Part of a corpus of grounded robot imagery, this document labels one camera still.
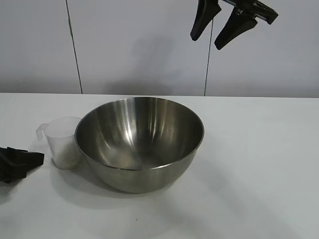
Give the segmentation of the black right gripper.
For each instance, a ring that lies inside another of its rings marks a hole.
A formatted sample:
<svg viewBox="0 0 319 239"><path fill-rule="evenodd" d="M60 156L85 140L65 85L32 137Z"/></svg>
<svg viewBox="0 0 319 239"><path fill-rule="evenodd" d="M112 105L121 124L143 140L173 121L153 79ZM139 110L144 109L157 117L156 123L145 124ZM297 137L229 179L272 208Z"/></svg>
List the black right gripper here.
<svg viewBox="0 0 319 239"><path fill-rule="evenodd" d="M225 2L234 6L234 9L214 41L218 50L221 50L240 34L254 28L257 25L256 17L268 24L272 24L278 17L275 10L259 0L225 0ZM198 1L194 24L190 32L193 41L199 39L205 28L220 11L218 0Z"/></svg>

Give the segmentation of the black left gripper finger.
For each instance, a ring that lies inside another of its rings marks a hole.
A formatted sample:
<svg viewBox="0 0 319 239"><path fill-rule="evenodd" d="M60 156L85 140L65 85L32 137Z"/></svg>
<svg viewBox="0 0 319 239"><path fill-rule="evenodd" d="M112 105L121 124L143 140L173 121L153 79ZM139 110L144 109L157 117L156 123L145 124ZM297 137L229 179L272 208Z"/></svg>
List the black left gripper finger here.
<svg viewBox="0 0 319 239"><path fill-rule="evenodd" d="M0 168L6 172L27 172L41 166L44 154L15 148L0 148Z"/></svg>
<svg viewBox="0 0 319 239"><path fill-rule="evenodd" d="M7 171L0 171L0 181L4 183L12 183L17 180L23 179L26 177L26 173L12 173L12 172L7 172Z"/></svg>

